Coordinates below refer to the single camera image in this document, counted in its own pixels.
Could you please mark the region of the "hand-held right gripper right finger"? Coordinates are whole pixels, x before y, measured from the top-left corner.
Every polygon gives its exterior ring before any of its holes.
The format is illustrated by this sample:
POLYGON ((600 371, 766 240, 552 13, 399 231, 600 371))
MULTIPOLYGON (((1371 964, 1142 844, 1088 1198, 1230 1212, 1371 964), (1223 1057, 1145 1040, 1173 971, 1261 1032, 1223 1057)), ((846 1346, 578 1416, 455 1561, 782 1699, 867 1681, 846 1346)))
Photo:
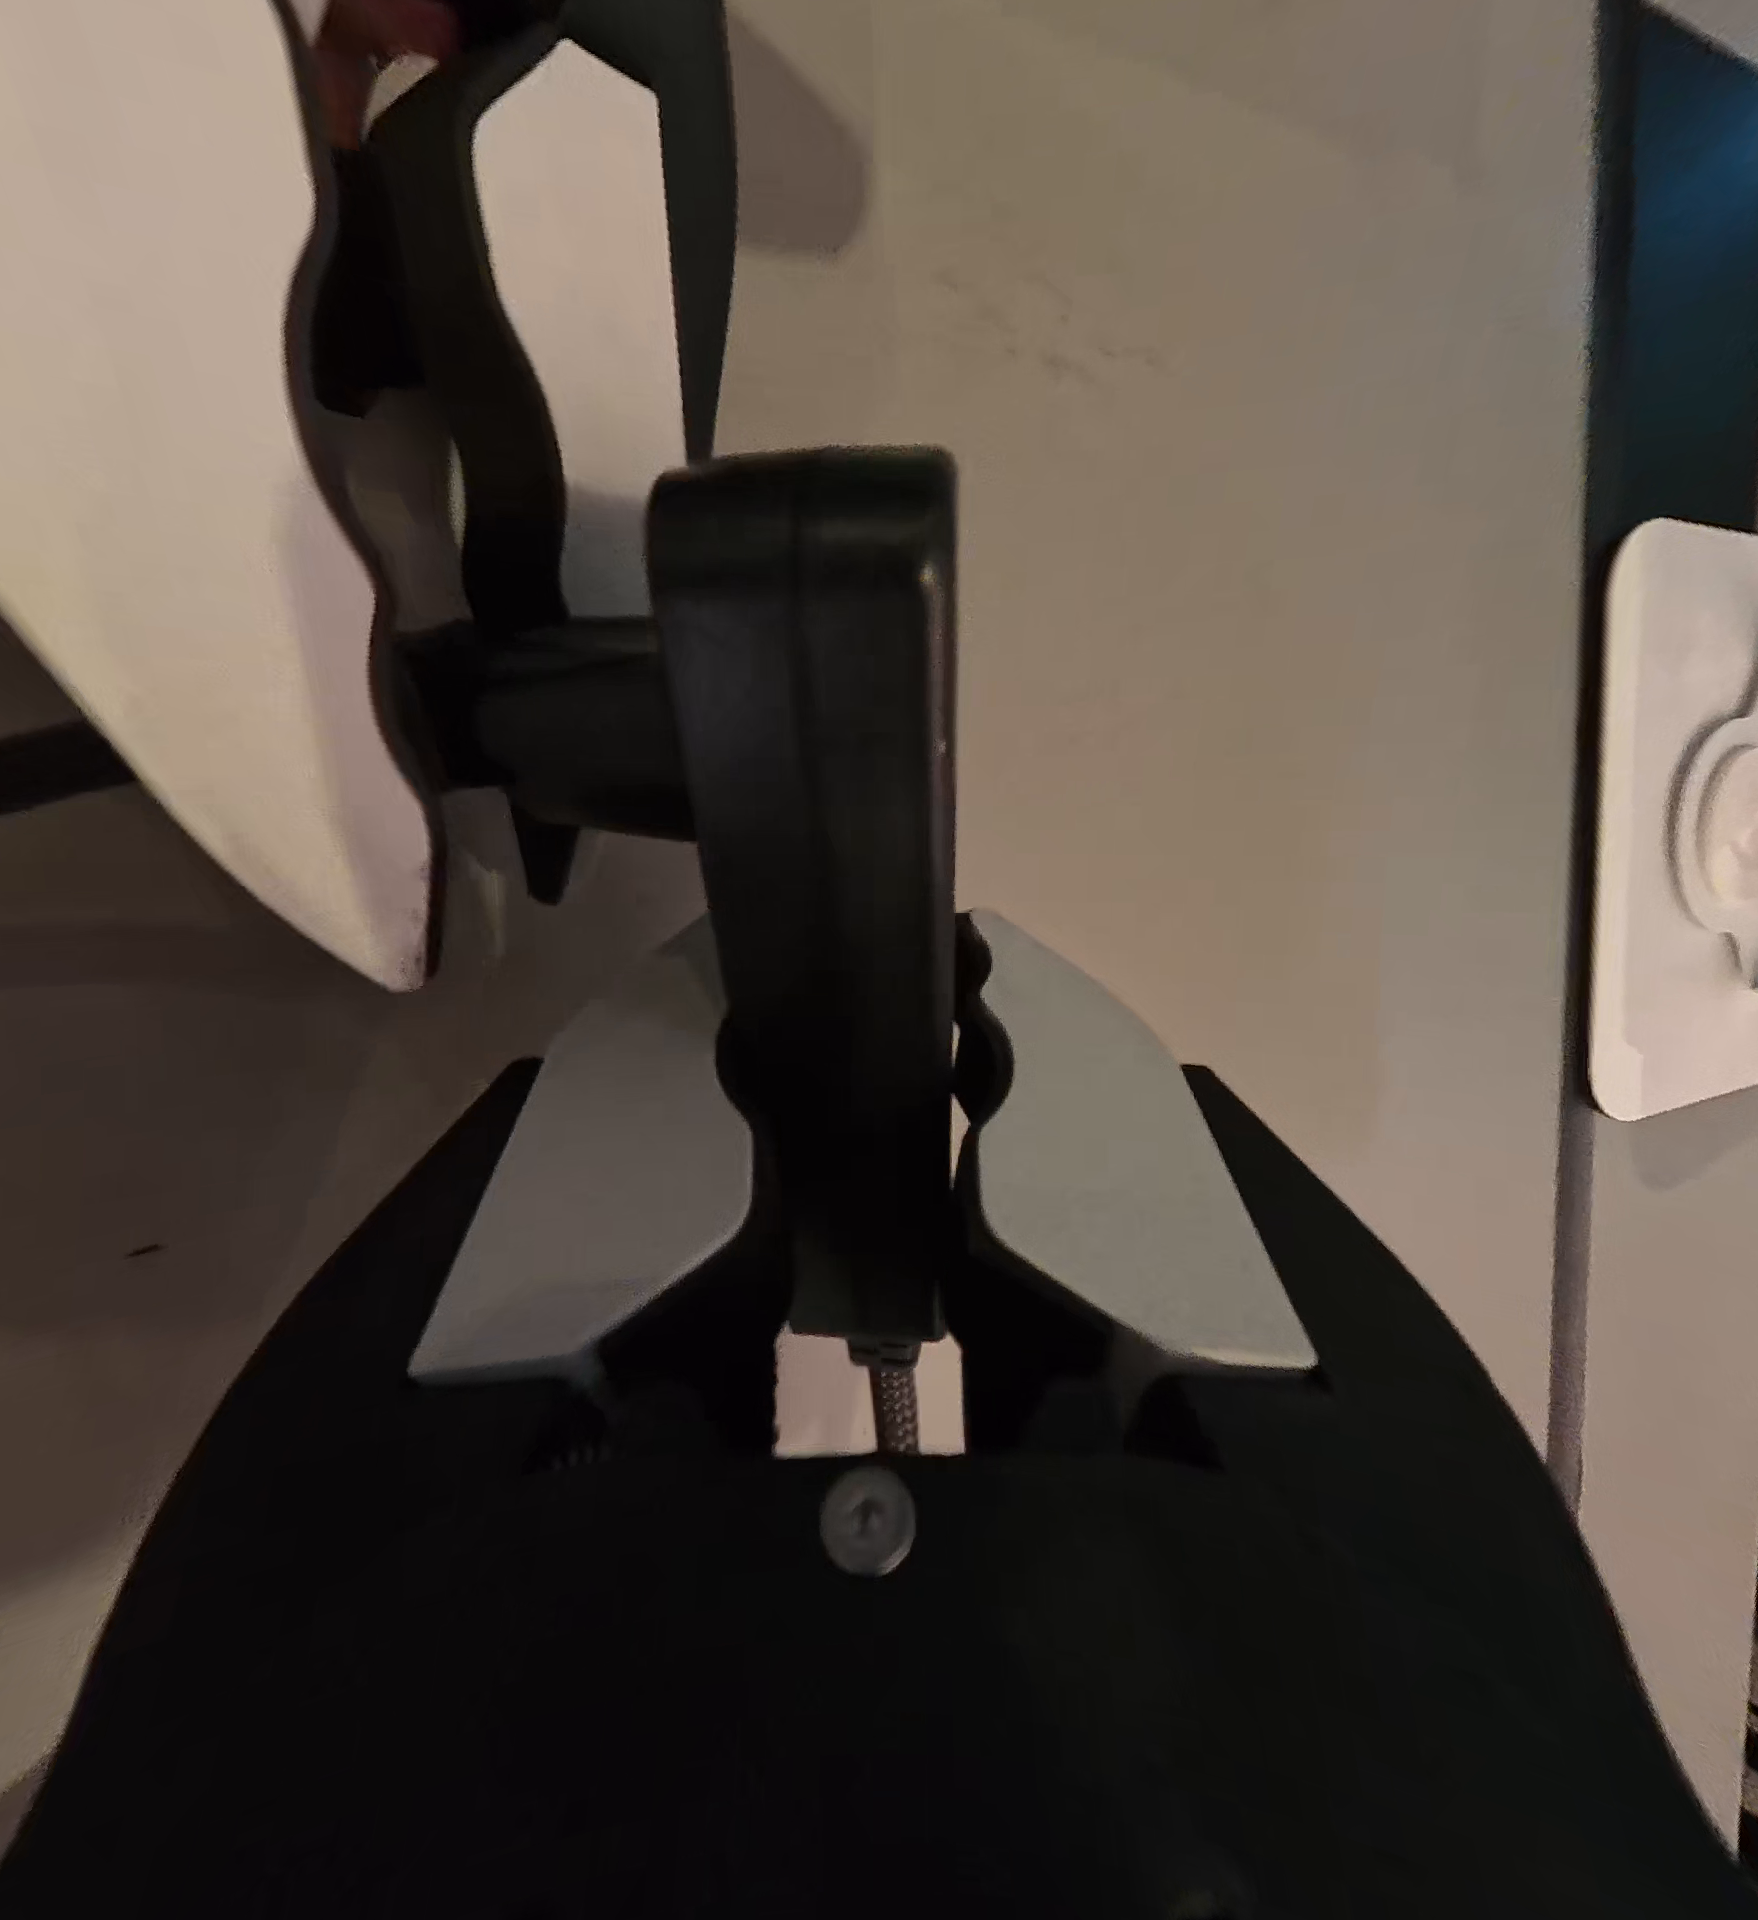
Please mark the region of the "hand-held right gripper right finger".
POLYGON ((1319 1356, 1179 1063, 1090 973, 1005 915, 973 1018, 999 1045, 969 1130, 988 1247, 1172 1361, 1311 1373, 1319 1356))

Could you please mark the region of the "dark blue desk panel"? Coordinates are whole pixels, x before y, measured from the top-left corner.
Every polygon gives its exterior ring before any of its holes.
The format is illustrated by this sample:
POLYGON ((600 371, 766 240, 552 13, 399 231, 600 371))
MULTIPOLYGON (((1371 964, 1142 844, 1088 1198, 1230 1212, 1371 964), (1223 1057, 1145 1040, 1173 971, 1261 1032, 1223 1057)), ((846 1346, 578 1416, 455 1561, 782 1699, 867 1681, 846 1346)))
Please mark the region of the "dark blue desk panel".
POLYGON ((1758 66, 1656 4, 1599 4, 1593 200, 1592 907, 1612 564, 1658 518, 1758 536, 1758 66))

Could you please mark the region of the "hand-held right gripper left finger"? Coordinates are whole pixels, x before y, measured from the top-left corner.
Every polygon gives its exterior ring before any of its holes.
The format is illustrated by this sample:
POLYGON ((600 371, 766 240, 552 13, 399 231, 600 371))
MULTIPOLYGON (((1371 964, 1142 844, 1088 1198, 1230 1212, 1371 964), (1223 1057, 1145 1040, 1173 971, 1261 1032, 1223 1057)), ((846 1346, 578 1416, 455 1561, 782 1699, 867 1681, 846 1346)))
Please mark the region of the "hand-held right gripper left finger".
POLYGON ((435 1307, 417 1384, 595 1384, 604 1346, 746 1226, 752 1135, 723 1088, 709 915, 544 1048, 435 1307))

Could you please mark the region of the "person's left hand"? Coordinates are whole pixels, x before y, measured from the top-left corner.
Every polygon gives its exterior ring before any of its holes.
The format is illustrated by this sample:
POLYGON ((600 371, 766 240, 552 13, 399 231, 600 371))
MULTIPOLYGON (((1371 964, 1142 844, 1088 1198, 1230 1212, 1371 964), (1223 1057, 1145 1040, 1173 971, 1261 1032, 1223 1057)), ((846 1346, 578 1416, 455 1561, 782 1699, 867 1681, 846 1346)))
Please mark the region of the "person's left hand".
POLYGON ((315 52, 330 61, 449 61, 461 52, 459 10, 441 3, 327 3, 315 52))

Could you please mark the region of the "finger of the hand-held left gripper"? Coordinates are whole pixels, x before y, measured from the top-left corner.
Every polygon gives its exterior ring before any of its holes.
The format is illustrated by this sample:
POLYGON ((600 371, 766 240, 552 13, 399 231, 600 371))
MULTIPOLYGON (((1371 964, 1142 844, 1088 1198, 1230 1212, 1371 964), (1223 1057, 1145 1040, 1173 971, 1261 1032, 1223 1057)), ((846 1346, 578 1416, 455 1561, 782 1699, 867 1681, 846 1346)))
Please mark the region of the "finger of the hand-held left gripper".
POLYGON ((368 162, 470 611, 651 611, 648 502, 714 450, 738 265, 725 4, 484 4, 375 85, 368 162))
POLYGON ((235 882, 415 990, 435 820, 313 374, 327 13, 0 3, 0 613, 235 882))

